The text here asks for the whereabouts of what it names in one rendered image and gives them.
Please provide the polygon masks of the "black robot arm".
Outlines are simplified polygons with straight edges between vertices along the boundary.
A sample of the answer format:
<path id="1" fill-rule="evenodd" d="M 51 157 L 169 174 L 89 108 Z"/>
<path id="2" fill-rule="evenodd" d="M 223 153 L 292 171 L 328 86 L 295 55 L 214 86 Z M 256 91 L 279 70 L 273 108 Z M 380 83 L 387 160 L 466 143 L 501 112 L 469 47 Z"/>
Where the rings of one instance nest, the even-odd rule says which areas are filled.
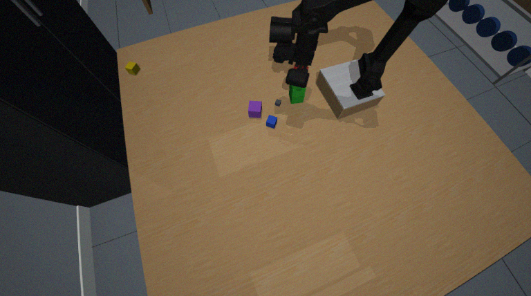
<path id="1" fill-rule="evenodd" d="M 371 0 L 301 0 L 290 17 L 271 16 L 270 43 L 274 48 L 276 63 L 294 62 L 295 39 L 300 48 L 316 47 L 319 33 L 328 33 L 328 22 L 341 11 Z M 448 0 L 405 0 L 401 14 L 372 53 L 364 53 L 358 60 L 360 78 L 350 84 L 358 100 L 370 97 L 382 88 L 381 77 L 386 63 L 411 31 L 423 20 L 433 17 Z"/>

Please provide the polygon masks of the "purple block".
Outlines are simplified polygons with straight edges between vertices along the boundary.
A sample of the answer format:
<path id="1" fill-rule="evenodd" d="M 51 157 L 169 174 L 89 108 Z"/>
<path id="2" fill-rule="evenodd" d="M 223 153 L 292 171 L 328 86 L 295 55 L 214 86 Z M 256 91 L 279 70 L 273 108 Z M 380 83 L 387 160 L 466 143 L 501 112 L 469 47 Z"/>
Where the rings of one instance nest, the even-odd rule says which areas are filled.
<path id="1" fill-rule="evenodd" d="M 261 118 L 262 103 L 261 101 L 249 101 L 248 115 L 249 118 Z"/>

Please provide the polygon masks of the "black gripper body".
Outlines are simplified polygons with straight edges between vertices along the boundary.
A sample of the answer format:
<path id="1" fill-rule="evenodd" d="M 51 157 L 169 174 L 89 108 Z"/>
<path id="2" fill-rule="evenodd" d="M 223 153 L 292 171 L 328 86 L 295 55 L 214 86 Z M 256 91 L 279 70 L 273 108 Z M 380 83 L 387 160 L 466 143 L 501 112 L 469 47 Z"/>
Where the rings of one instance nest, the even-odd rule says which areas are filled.
<path id="1" fill-rule="evenodd" d="M 298 86 L 301 88 L 306 88 L 309 74 L 308 70 L 306 69 L 307 65 L 311 66 L 314 52 L 316 51 L 317 45 L 314 48 L 311 49 L 303 49 L 300 48 L 297 43 L 295 43 L 294 46 L 294 62 L 296 62 L 295 67 L 299 67 L 297 69 L 290 69 L 288 71 L 288 74 L 286 76 L 286 84 L 290 84 L 293 86 Z M 304 68 L 303 68 L 304 66 Z M 303 69 L 302 69 L 303 68 Z"/>

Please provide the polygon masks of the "green block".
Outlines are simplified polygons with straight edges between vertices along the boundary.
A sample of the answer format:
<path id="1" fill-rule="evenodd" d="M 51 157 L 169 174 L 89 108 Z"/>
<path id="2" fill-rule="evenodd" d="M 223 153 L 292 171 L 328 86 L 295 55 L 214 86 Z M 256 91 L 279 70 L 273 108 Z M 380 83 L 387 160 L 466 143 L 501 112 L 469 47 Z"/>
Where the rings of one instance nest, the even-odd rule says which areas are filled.
<path id="1" fill-rule="evenodd" d="M 304 96 L 301 96 L 301 97 L 295 97 L 295 98 L 292 98 L 292 97 L 291 97 L 291 94 L 290 94 L 290 90 L 289 90 L 289 96 L 290 96 L 290 102 L 291 102 L 291 104 L 296 104 L 296 103 L 302 103 L 302 102 L 304 102 L 304 97 L 305 97 L 305 95 L 304 95 Z"/>
<path id="2" fill-rule="evenodd" d="M 292 98 L 301 97 L 305 95 L 306 88 L 290 85 L 290 94 Z"/>

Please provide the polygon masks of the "blue block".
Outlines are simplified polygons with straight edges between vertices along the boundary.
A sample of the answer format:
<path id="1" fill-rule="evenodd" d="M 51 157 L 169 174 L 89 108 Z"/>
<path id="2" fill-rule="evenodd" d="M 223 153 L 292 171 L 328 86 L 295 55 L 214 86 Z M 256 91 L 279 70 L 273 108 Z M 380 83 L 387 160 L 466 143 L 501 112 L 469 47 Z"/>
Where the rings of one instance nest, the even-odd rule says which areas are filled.
<path id="1" fill-rule="evenodd" d="M 274 116 L 272 116 L 272 115 L 269 115 L 269 116 L 268 116 L 268 119 L 267 119 L 267 121 L 266 121 L 266 126 L 267 126 L 267 127 L 271 127 L 271 128 L 274 129 L 276 123 L 277 123 L 277 117 L 274 117 Z"/>

